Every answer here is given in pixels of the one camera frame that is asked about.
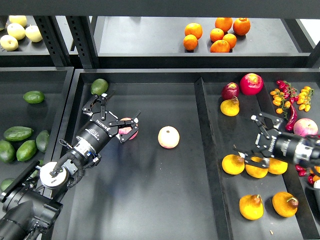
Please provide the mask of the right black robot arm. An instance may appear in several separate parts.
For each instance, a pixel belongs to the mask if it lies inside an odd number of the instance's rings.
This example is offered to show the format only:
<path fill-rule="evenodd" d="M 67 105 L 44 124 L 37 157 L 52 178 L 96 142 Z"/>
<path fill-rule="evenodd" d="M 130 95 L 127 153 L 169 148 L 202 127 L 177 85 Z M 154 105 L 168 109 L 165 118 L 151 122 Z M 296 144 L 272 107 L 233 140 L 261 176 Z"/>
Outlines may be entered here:
<path fill-rule="evenodd" d="M 320 165 L 320 137 L 316 134 L 299 136 L 282 131 L 283 120 L 279 117 L 261 112 L 252 115 L 259 132 L 250 150 L 233 149 L 244 158 L 248 165 L 267 169 L 271 159 L 277 159 L 289 165 L 300 165 L 312 170 L 317 176 L 316 167 Z"/>

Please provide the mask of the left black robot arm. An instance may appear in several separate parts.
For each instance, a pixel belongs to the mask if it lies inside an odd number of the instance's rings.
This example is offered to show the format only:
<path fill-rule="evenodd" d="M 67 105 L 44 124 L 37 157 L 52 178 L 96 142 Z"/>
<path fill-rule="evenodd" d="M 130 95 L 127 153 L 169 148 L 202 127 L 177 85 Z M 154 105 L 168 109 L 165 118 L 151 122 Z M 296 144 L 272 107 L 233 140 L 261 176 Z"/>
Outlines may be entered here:
<path fill-rule="evenodd" d="M 2 240 L 35 240 L 53 229 L 67 191 L 80 182 L 86 169 L 99 164 L 100 152 L 112 138 L 124 143 L 138 130 L 138 117 L 120 120 L 107 110 L 113 95 L 94 94 L 83 106 L 89 121 L 76 134 L 70 145 L 60 144 L 67 152 L 58 160 L 44 165 L 31 163 L 0 195 L 5 215 L 0 220 Z"/>

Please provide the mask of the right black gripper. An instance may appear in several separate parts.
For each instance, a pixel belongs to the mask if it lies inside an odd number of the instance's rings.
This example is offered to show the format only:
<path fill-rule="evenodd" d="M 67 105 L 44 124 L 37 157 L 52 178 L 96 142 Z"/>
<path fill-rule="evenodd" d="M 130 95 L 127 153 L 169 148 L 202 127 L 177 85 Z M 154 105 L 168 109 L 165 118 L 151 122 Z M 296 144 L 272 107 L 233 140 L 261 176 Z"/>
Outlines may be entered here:
<path fill-rule="evenodd" d="M 232 149 L 244 159 L 246 165 L 269 168 L 269 158 L 287 163 L 310 161 L 310 146 L 307 144 L 307 139 L 292 133 L 282 133 L 280 131 L 282 118 L 260 112 L 258 115 L 252 115 L 250 119 L 260 130 L 255 145 L 264 157 L 254 152 L 246 153 L 234 144 Z"/>

